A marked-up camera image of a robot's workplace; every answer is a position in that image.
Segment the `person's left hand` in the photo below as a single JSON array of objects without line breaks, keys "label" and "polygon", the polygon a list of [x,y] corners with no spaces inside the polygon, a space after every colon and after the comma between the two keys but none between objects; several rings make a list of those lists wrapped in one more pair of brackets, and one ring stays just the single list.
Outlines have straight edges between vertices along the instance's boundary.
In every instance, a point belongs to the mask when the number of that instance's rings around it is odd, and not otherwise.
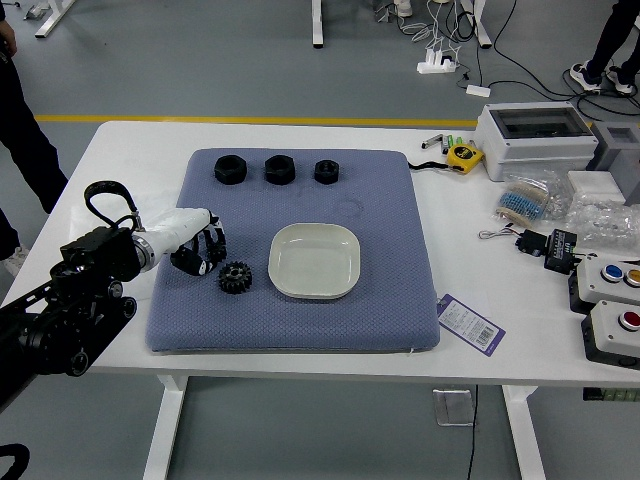
[{"label": "person's left hand", "polygon": [[6,20],[0,21],[0,36],[9,56],[13,57],[17,53],[16,36],[13,28]]}]

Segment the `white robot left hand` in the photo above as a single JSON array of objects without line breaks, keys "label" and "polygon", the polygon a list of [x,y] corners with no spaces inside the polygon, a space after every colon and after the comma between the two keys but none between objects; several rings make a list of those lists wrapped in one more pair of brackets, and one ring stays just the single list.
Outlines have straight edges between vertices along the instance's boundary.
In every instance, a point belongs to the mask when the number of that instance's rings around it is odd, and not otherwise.
[{"label": "white robot left hand", "polygon": [[204,276],[227,256],[221,220],[206,208],[171,209],[133,238],[142,272],[157,266],[168,254],[177,269]]}]

